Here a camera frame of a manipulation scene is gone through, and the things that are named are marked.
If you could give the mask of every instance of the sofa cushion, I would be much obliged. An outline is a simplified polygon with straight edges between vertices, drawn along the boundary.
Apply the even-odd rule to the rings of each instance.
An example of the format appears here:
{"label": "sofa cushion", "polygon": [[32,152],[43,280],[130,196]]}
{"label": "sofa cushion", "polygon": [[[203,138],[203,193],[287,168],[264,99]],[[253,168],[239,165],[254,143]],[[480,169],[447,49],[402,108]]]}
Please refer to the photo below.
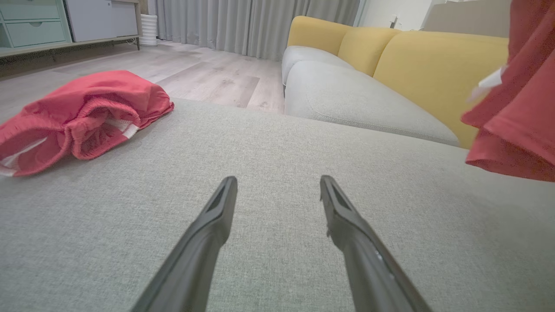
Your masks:
{"label": "sofa cushion", "polygon": [[335,66],[352,68],[347,62],[329,52],[309,47],[289,46],[285,49],[283,60],[281,61],[283,85],[287,85],[287,75],[291,67],[299,61],[318,61]]}
{"label": "sofa cushion", "polygon": [[372,77],[389,40],[399,33],[384,27],[353,27],[345,33],[337,57]]}
{"label": "sofa cushion", "polygon": [[470,148],[478,130],[461,122],[478,82],[507,63],[507,38],[401,32],[389,41],[374,78],[447,125]]}
{"label": "sofa cushion", "polygon": [[128,311],[227,175],[231,234],[207,311],[354,311],[326,237],[332,175],[434,311],[555,307],[555,184],[465,165],[467,151],[206,103],[90,161],[0,178],[0,310]]}
{"label": "sofa cushion", "polygon": [[291,21],[287,46],[313,47],[337,55],[343,36],[351,29],[353,26],[299,15]]}
{"label": "sofa cushion", "polygon": [[361,72],[320,62],[293,66],[285,113],[458,146],[449,128],[400,94]]}

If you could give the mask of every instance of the gray curtain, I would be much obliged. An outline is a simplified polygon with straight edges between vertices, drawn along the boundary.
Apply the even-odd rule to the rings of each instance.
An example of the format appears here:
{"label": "gray curtain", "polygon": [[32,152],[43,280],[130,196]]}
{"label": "gray curtain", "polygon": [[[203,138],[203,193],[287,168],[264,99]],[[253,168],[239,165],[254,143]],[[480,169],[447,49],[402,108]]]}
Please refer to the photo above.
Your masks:
{"label": "gray curtain", "polygon": [[158,0],[160,39],[280,61],[305,15],[352,25],[359,0]]}

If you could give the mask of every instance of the gray sofa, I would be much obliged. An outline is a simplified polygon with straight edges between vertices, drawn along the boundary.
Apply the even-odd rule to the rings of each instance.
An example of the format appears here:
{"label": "gray sofa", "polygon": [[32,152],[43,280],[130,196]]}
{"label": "gray sofa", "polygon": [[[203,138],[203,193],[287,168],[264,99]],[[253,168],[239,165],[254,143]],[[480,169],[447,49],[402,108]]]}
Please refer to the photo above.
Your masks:
{"label": "gray sofa", "polygon": [[331,53],[287,47],[281,76],[287,115],[459,146],[430,113]]}
{"label": "gray sofa", "polygon": [[227,175],[239,192],[207,311],[353,311],[322,174],[434,311],[555,309],[555,184],[429,140],[174,100],[97,159],[0,178],[0,311],[130,309]]}

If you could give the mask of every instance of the white cabinet door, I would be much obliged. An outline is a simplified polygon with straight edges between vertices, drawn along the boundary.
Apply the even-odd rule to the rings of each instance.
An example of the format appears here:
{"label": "white cabinet door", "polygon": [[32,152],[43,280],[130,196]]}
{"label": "white cabinet door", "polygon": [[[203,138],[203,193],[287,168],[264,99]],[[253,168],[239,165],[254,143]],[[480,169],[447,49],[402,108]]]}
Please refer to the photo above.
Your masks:
{"label": "white cabinet door", "polygon": [[117,36],[110,0],[65,0],[65,3],[75,42]]}
{"label": "white cabinet door", "polygon": [[112,19],[116,37],[139,34],[135,3],[112,1]]}

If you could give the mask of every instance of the mint green cabinet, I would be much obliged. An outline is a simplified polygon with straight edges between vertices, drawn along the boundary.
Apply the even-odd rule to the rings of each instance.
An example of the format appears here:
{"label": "mint green cabinet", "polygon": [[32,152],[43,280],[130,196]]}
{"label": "mint green cabinet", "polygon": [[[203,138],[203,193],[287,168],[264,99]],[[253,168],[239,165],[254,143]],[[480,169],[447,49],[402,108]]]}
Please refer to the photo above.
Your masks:
{"label": "mint green cabinet", "polygon": [[6,26],[14,48],[65,41],[61,22],[11,23]]}
{"label": "mint green cabinet", "polygon": [[0,0],[0,28],[3,52],[72,42],[63,0]]}
{"label": "mint green cabinet", "polygon": [[0,12],[6,21],[60,18],[56,0],[0,0]]}

